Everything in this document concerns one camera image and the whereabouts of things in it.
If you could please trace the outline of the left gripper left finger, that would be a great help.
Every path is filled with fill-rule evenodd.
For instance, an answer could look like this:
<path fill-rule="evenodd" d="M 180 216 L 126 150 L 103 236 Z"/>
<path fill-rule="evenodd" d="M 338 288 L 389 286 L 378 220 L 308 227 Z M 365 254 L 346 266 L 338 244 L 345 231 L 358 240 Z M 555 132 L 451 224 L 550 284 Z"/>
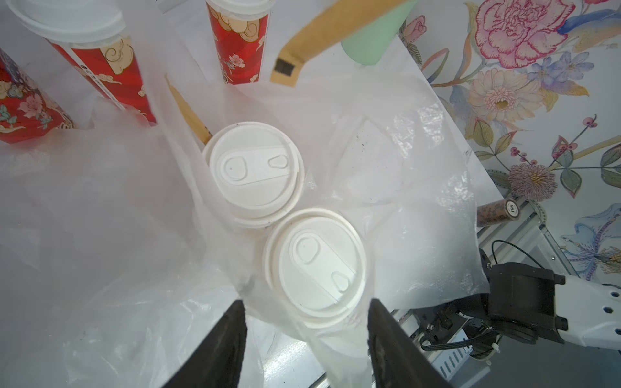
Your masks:
<path fill-rule="evenodd" d="M 244 303 L 231 303 L 166 387 L 237 387 L 247 342 Z"/>

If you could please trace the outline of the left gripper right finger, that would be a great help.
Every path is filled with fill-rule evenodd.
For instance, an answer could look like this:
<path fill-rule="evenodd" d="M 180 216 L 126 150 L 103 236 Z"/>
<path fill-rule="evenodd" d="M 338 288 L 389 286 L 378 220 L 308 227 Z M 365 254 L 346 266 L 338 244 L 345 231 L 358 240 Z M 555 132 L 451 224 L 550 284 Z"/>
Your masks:
<path fill-rule="evenodd" d="M 448 387 L 397 321 L 373 298 L 368 313 L 370 360 L 377 387 Z"/>

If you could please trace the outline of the white lid beige cup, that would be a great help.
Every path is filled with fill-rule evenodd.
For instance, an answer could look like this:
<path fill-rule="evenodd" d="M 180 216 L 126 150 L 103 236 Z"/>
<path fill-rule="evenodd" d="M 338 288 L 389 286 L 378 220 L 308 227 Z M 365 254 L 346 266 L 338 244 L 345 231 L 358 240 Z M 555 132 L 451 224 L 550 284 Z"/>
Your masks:
<path fill-rule="evenodd" d="M 354 226 L 319 207 L 295 211 L 275 226 L 262 265 L 271 289 L 310 329 L 344 321 L 362 299 L 369 270 Z"/>

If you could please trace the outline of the clear plastic carrier bag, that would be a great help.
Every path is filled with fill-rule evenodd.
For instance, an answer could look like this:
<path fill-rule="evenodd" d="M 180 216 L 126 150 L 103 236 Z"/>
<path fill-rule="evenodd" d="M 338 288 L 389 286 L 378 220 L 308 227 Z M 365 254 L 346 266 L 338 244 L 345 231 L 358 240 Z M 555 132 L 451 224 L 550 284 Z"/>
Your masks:
<path fill-rule="evenodd" d="M 361 71 L 299 82 L 294 88 L 208 84 L 151 1 L 121 4 L 143 62 L 160 128 L 192 193 L 210 259 L 247 311 L 306 342 L 333 387 L 368 387 L 368 310 L 434 307 L 488 291 L 475 237 L 476 204 L 465 158 L 431 91 L 420 80 Z M 302 153 L 305 180 L 294 213 L 324 208 L 356 229 L 369 265 L 362 299 L 347 318 L 310 329 L 265 279 L 269 234 L 239 226 L 203 157 L 206 145 L 185 122 L 165 80 L 216 135 L 229 125 L 274 124 Z"/>

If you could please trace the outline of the white lid floral cup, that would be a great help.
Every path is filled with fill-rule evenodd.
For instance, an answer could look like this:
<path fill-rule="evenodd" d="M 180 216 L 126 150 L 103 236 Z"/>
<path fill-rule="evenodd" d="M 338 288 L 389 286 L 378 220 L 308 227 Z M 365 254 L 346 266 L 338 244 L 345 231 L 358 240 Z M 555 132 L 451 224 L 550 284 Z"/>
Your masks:
<path fill-rule="evenodd" d="M 263 229 L 290 213 L 305 180 L 302 155 L 281 130 L 257 121 L 227 126 L 202 151 L 234 222 Z"/>

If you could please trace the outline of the white lid red back cup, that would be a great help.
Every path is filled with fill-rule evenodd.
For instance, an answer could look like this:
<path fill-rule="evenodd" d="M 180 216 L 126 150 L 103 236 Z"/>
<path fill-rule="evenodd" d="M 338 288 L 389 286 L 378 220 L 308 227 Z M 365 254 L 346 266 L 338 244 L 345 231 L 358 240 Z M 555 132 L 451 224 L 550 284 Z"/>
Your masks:
<path fill-rule="evenodd" d="M 224 82 L 232 85 L 260 78 L 270 0 L 210 0 L 206 6 Z"/>

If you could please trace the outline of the white lid red cup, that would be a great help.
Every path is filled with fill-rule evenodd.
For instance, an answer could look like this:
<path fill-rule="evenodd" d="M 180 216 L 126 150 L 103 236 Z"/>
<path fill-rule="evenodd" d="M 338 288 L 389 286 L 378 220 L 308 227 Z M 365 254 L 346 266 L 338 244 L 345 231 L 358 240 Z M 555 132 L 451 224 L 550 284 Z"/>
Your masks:
<path fill-rule="evenodd" d="M 155 124 L 133 43 L 114 1 L 9 1 L 30 31 L 45 38 L 82 76 L 121 109 Z"/>
<path fill-rule="evenodd" d="M 232 85 L 260 78 L 270 0 L 210 0 L 206 6 L 224 82 Z"/>

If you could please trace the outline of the clear plastic bag pile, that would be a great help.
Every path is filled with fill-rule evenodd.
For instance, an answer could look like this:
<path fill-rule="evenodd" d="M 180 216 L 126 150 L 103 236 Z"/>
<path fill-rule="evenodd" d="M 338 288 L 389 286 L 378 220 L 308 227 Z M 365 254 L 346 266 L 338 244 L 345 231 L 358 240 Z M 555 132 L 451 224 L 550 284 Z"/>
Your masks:
<path fill-rule="evenodd" d="M 2 386 L 162 386 L 234 297 L 161 129 L 99 99 L 1 148 Z"/>

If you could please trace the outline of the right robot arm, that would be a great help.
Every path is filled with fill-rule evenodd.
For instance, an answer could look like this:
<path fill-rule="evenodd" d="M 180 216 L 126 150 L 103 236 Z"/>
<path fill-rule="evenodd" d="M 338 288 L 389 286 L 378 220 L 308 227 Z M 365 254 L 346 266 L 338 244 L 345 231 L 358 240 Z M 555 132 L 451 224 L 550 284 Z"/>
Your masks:
<path fill-rule="evenodd" d="M 480 252 L 489 291 L 416 310 L 419 344 L 427 352 L 468 349 L 476 360 L 500 341 L 548 340 L 620 349 L 620 289 L 554 273 L 540 266 L 498 264 Z"/>

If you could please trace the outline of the green cup holder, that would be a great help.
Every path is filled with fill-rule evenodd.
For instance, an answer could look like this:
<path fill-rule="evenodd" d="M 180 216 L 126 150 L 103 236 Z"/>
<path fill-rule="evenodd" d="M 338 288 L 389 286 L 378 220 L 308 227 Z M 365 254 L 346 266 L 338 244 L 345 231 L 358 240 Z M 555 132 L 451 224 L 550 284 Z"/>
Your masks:
<path fill-rule="evenodd" d="M 377 64 L 416 4 L 417 0 L 406 1 L 344 39 L 341 42 L 344 52 L 360 65 Z"/>

